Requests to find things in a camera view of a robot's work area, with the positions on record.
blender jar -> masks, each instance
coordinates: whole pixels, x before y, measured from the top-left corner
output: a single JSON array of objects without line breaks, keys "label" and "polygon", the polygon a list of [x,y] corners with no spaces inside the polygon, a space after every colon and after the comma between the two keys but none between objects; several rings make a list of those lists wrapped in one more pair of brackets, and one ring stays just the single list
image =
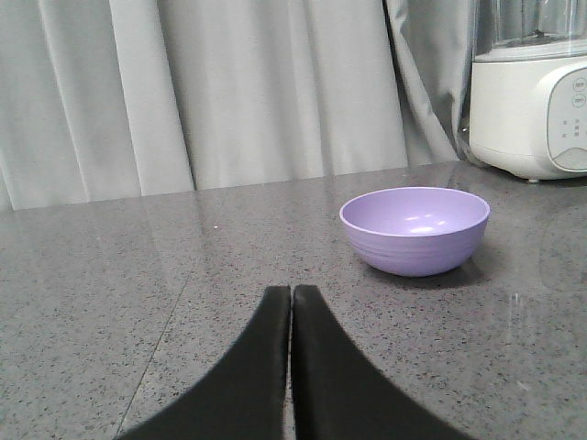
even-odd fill
[{"label": "blender jar", "polygon": [[474,60],[587,54],[587,0],[481,0]]}]

control panel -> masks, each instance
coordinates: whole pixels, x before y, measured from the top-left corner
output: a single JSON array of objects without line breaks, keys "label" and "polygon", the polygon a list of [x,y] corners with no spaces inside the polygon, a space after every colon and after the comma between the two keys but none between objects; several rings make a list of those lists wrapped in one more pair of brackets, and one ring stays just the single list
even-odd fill
[{"label": "control panel", "polygon": [[568,73],[552,89],[548,150],[562,169],[587,171],[587,68]]}]

gray countertop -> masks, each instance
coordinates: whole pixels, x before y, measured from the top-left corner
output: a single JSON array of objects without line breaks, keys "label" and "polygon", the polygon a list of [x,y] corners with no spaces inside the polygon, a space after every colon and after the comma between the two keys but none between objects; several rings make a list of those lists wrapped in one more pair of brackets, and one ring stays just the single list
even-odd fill
[{"label": "gray countertop", "polygon": [[[414,185],[491,205],[460,268],[395,277],[348,245],[344,202]],[[470,435],[583,439],[586,231],[587,180],[466,162],[0,214],[0,438],[114,437],[202,378],[266,285],[309,283],[378,369]]]}]

white curtain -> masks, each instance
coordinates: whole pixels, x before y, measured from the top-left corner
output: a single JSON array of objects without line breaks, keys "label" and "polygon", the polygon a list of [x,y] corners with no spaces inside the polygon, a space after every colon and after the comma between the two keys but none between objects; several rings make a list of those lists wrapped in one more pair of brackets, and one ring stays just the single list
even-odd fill
[{"label": "white curtain", "polygon": [[0,1],[0,210],[193,189],[154,2]]},{"label": "white curtain", "polygon": [[454,160],[473,5],[0,0],[0,210]]}]

bowl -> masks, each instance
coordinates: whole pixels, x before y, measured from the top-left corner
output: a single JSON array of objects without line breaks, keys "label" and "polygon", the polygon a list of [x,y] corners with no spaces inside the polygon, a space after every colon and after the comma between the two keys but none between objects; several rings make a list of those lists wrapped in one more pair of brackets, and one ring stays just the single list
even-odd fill
[{"label": "bowl", "polygon": [[392,188],[340,208],[350,244],[368,264],[425,277],[464,263],[481,243],[491,209],[481,197],[448,188]]}]

